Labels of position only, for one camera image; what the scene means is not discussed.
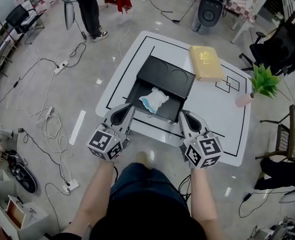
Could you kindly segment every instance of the yellow book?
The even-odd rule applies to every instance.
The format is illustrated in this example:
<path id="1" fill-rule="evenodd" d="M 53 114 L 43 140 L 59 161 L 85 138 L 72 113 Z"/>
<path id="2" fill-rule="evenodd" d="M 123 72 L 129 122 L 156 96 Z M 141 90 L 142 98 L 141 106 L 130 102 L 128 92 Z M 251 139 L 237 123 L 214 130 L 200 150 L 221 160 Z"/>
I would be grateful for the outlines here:
<path id="1" fill-rule="evenodd" d="M 220 82 L 225 78 L 214 48 L 193 45 L 189 48 L 189 54 L 198 80 Z"/>

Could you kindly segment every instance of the gray tile floor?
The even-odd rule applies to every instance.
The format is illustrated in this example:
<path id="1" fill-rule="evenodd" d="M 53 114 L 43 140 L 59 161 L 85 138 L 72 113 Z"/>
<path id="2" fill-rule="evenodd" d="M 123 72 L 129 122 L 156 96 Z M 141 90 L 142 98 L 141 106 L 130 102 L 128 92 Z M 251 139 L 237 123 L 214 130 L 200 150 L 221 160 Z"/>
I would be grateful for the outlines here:
<path id="1" fill-rule="evenodd" d="M 174 13 L 169 16 L 173 19 L 179 19 L 193 2 L 193 0 L 152 1 L 165 11 L 172 10 Z M 98 0 L 98 3 L 100 5 L 104 4 L 102 0 Z M 235 31 L 238 30 L 231 30 L 235 20 L 232 14 L 228 13 L 225 18 L 220 19 L 209 34 L 199 35 L 191 31 L 190 28 L 198 3 L 193 5 L 180 24 L 172 23 L 163 17 L 149 1 L 135 3 L 134 6 L 135 12 L 131 30 L 121 45 L 123 55 L 138 34 L 145 30 L 191 45 L 214 47 L 221 59 L 238 68 L 248 67 L 239 59 L 238 55 L 245 53 L 250 58 L 252 57 L 249 49 L 249 45 L 252 43 L 251 34 L 247 31 L 240 36 L 235 44 L 230 42 L 235 35 Z M 76 20 L 81 29 L 85 30 L 77 4 L 74 4 L 74 7 Z M 80 187 L 74 190 L 71 196 L 62 196 L 58 193 L 51 198 L 61 227 L 66 226 L 72 220 L 87 184 L 98 165 L 98 160 L 89 152 L 86 142 L 101 120 L 95 113 L 95 107 L 121 62 L 118 44 L 129 28 L 129 21 L 124 21 L 124 19 L 130 18 L 129 16 L 126 15 L 126 18 L 122 19 L 117 12 L 116 6 L 102 7 L 100 10 L 100 23 L 103 29 L 109 32 L 109 37 L 98 43 L 92 43 L 88 40 L 86 50 L 79 64 L 73 68 L 66 68 L 59 75 L 55 75 L 48 92 L 45 106 L 53 106 L 59 112 L 62 122 L 61 134 L 68 139 L 71 136 L 80 110 L 86 111 L 75 144 L 73 146 L 68 145 L 69 148 L 73 149 L 74 155 L 65 159 L 72 172 L 72 178 L 79 181 Z M 8 78 L 2 77 L 0 80 L 0 97 L 4 96 L 19 76 L 22 76 L 39 57 L 54 60 L 61 51 L 67 49 L 71 52 L 78 43 L 83 41 L 76 24 L 69 31 L 66 30 L 63 3 L 53 6 L 50 12 L 45 15 L 44 24 L 45 29 L 35 35 L 33 44 L 22 44 L 13 55 L 13 63 L 9 64 L 6 69 Z M 272 28 L 273 26 L 264 18 L 258 16 L 256 26 L 251 30 L 253 38 L 255 39 L 256 31 L 266 33 Z M 77 55 L 70 60 L 71 65 L 77 62 L 82 49 L 80 47 Z M 66 56 L 67 53 L 62 54 L 57 61 L 62 62 Z M 18 128 L 24 128 L 41 147 L 50 152 L 54 160 L 59 161 L 59 153 L 51 152 L 46 138 L 42 135 L 41 123 L 35 125 L 37 116 L 28 116 L 28 114 L 41 109 L 46 98 L 52 72 L 53 64 L 51 62 L 43 60 L 35 66 L 1 103 L 0 124 L 6 128 L 14 129 L 15 132 L 17 132 Z M 286 83 L 295 99 L 295 72 L 286 77 Z M 25 111 L 18 110 L 18 98 L 23 88 L 25 90 L 20 97 L 19 105 L 20 108 L 25 108 Z M 283 78 L 279 84 L 279 89 L 291 100 L 291 95 Z M 207 170 L 220 222 L 224 232 L 231 239 L 247 239 L 255 225 L 270 227 L 285 215 L 295 216 L 295 203 L 283 204 L 282 206 L 278 203 L 282 194 L 271 194 L 264 206 L 247 218 L 239 218 L 238 214 L 243 197 L 246 193 L 253 192 L 253 186 L 260 172 L 259 161 L 255 160 L 254 157 L 268 149 L 270 132 L 275 131 L 275 127 L 260 124 L 259 120 L 278 120 L 288 113 L 291 104 L 292 102 L 281 93 L 274 99 L 256 96 L 252 102 L 248 141 L 242 165 L 234 167 L 219 163 Z M 60 178 L 58 167 L 50 161 L 46 154 L 40 152 L 32 141 L 23 143 L 23 137 L 22 133 L 18 136 L 17 150 L 28 161 L 29 169 L 38 180 L 39 190 L 37 195 L 28 194 L 22 189 L 19 192 L 25 200 L 35 200 L 51 215 L 53 230 L 57 231 L 54 212 L 48 200 L 44 199 L 46 197 L 44 187 L 47 182 L 52 182 L 62 189 L 63 181 Z M 134 161 L 137 152 L 146 151 L 151 157 L 154 157 L 154 166 L 164 172 L 176 187 L 189 174 L 188 165 L 183 163 L 179 149 L 134 132 L 130 137 L 133 140 L 132 145 L 126 150 L 122 161 L 116 165 L 119 172 Z M 51 141 L 50 144 L 53 149 L 58 149 L 55 141 Z M 64 154 L 66 156 L 70 155 L 69 151 Z M 68 171 L 65 166 L 63 166 L 63 171 L 67 176 Z M 49 195 L 57 191 L 51 186 L 47 190 Z M 243 215 L 248 214 L 264 200 L 263 194 L 254 195 L 242 206 L 241 213 Z"/>

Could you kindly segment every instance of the pink pot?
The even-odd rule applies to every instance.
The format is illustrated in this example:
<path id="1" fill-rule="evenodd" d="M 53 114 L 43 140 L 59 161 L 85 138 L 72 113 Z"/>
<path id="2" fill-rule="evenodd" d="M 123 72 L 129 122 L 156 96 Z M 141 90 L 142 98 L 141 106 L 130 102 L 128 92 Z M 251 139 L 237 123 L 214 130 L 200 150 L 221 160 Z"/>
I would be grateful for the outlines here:
<path id="1" fill-rule="evenodd" d="M 251 101 L 254 100 L 254 96 L 251 97 L 250 93 L 244 94 L 240 97 L 235 99 L 235 105 L 239 108 L 244 107 L 246 104 L 249 104 Z"/>

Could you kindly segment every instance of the pink tablecloth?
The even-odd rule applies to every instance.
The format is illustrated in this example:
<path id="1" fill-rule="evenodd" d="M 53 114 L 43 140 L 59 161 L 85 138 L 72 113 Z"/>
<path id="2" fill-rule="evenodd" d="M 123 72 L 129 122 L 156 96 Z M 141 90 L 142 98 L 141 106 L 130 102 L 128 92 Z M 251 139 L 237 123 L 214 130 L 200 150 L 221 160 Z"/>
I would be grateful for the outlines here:
<path id="1" fill-rule="evenodd" d="M 254 24 L 254 13 L 252 8 L 246 8 L 247 0 L 231 0 L 228 2 L 228 10 L 233 11 L 241 16 L 244 19 L 249 20 Z"/>

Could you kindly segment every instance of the black shirt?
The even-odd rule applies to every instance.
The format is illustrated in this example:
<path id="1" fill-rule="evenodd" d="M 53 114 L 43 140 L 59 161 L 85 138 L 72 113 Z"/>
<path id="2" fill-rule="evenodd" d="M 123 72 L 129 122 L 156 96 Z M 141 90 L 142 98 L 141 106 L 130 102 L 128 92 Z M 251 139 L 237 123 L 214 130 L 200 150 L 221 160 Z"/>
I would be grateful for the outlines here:
<path id="1" fill-rule="evenodd" d="M 106 216 L 95 224 L 90 239 L 153 239 L 160 236 L 207 239 L 201 225 L 191 218 L 184 205 L 152 191 L 136 192 L 110 201 Z M 81 237 L 61 233 L 54 239 L 81 240 Z"/>

